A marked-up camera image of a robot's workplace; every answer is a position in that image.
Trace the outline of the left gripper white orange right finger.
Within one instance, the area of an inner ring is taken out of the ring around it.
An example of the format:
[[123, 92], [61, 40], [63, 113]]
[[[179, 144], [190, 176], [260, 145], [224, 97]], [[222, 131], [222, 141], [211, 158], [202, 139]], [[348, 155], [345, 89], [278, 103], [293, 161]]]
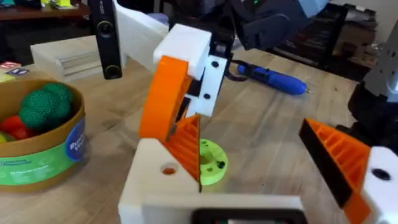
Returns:
[[313, 119], [298, 133], [350, 223], [397, 224], [397, 155]]

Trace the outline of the left gripper bare white left finger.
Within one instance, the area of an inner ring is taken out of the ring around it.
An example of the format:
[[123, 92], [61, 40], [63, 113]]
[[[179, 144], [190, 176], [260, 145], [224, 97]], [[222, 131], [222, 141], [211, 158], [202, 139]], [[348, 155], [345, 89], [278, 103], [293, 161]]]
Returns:
[[198, 193], [200, 185], [156, 139], [139, 141], [118, 203], [122, 224], [144, 223], [144, 198], [154, 194]]

